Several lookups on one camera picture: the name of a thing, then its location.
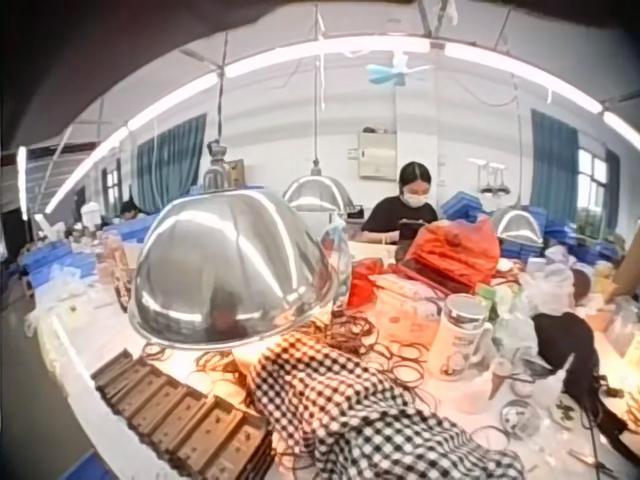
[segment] face mask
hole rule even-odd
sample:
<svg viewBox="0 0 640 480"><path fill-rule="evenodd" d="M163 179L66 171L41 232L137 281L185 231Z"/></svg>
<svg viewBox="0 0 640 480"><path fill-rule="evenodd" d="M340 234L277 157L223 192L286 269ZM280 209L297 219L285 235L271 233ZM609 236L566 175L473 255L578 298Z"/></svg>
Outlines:
<svg viewBox="0 0 640 480"><path fill-rule="evenodd" d="M404 203L413 208L419 208L427 203L427 195L413 195L411 193L403 193L402 199Z"/></svg>

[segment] black and white checkered cloth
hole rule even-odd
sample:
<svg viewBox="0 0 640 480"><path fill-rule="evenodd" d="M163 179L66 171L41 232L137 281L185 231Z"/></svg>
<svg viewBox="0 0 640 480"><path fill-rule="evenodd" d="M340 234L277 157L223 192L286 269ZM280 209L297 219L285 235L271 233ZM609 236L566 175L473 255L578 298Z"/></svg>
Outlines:
<svg viewBox="0 0 640 480"><path fill-rule="evenodd" d="M291 333L250 375L256 406L329 479L515 479L511 451L488 450L446 418L414 407L375 369Z"/></svg>

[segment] ceiling fan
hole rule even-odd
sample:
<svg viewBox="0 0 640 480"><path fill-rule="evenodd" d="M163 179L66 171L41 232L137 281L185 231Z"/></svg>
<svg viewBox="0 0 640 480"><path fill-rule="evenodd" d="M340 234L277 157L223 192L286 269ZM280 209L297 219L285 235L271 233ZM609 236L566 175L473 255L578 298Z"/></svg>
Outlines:
<svg viewBox="0 0 640 480"><path fill-rule="evenodd" d="M427 70L433 65L422 65L416 68L407 67L407 61L409 55L404 52L393 52L392 66L387 67L384 65L367 65L367 73L369 75L369 82L374 85L384 85L386 83L392 83L396 87L404 87L407 84L406 77L415 72L421 70Z"/></svg>

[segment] orange plastic bag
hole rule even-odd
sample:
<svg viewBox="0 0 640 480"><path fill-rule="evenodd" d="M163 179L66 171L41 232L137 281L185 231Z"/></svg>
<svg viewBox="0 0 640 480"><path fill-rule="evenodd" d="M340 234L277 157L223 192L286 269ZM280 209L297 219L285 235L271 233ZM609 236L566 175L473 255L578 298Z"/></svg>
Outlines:
<svg viewBox="0 0 640 480"><path fill-rule="evenodd" d="M384 270L384 262L380 258L364 258L353 263L347 308L360 308L375 300L375 282L369 279L369 275L380 275Z"/></svg>
<svg viewBox="0 0 640 480"><path fill-rule="evenodd" d="M457 220L420 229L406 259L434 272L435 278L473 290L477 283L491 281L500 260L500 244L489 218L477 223Z"/></svg>

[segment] metal lamp shade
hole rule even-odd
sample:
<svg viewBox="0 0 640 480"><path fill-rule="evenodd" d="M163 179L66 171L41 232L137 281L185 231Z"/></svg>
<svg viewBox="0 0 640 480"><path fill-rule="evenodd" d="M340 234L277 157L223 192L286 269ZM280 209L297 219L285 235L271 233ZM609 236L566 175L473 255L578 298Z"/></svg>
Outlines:
<svg viewBox="0 0 640 480"><path fill-rule="evenodd" d="M283 195L284 200L298 212L355 211L347 189L332 177L308 175L295 180Z"/></svg>
<svg viewBox="0 0 640 480"><path fill-rule="evenodd" d="M496 236L502 240L541 247L543 244L540 227L529 212L517 207L501 208L491 216Z"/></svg>
<svg viewBox="0 0 640 480"><path fill-rule="evenodd" d="M129 318L163 346L230 349L304 323L335 288L319 243L276 194L214 192L176 200L156 220Z"/></svg>

